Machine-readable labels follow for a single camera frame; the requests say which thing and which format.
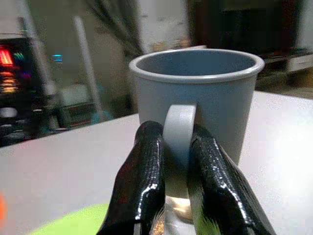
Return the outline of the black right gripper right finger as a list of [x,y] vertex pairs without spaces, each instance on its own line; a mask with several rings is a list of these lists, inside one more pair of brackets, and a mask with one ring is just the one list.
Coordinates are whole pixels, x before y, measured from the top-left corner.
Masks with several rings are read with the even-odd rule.
[[187,187],[196,234],[275,234],[243,173],[200,125],[191,139]]

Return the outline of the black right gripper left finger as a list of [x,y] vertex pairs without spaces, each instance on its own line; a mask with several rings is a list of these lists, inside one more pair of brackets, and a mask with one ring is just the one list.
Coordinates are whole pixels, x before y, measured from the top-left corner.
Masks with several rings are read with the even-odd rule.
[[119,169],[99,235],[150,235],[164,211],[165,142],[163,127],[146,121]]

